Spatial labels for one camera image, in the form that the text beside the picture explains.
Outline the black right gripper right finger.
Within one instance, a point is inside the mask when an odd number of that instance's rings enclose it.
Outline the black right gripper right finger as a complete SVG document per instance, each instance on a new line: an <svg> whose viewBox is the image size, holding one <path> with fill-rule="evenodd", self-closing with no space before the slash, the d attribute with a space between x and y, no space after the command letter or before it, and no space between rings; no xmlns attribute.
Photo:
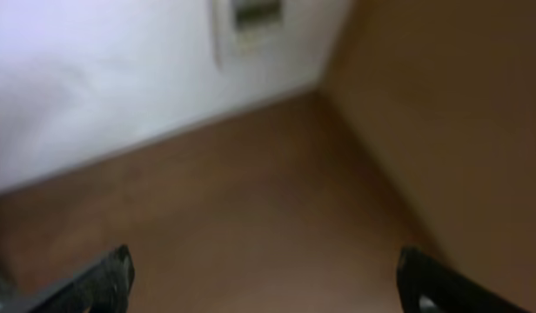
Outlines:
<svg viewBox="0 0 536 313"><path fill-rule="evenodd" d="M396 284L405 313L527 313L412 246L399 255Z"/></svg>

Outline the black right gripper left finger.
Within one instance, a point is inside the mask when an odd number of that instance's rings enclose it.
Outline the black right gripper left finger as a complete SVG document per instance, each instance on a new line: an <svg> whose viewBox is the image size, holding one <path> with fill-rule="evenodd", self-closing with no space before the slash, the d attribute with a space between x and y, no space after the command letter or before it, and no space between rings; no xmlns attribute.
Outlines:
<svg viewBox="0 0 536 313"><path fill-rule="evenodd" d="M125 313L129 307L135 269L123 244L75 276L28 296L0 274L0 313Z"/></svg>

